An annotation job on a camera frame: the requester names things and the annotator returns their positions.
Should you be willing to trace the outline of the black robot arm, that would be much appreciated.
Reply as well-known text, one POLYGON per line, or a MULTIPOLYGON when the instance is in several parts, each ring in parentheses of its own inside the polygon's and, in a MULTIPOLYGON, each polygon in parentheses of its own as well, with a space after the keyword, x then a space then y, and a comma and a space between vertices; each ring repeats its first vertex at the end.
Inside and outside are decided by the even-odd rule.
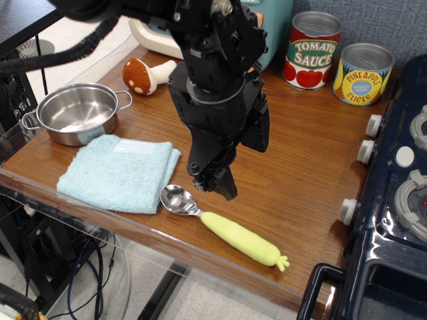
POLYGON ((124 15, 170 32, 183 61, 167 83, 191 133, 187 172, 202 191, 234 199, 230 166, 238 145, 264 152, 270 114, 258 63, 266 32, 239 1, 55 1, 66 17, 86 22, 124 15))

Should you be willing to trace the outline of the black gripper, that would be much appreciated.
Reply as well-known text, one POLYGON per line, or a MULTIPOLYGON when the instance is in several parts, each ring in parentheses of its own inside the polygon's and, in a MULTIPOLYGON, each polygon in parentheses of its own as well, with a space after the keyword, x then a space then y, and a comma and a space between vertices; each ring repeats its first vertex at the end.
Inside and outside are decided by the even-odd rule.
POLYGON ((184 62, 169 76, 177 114, 191 133, 187 172, 194 176, 195 189, 216 192, 228 201, 238 196, 228 167, 236 147, 241 143, 258 152, 268 148, 270 114, 263 85, 264 79, 254 71, 236 79, 231 91, 215 95, 191 83, 184 62), (217 170, 212 176, 202 173, 209 167, 217 170))

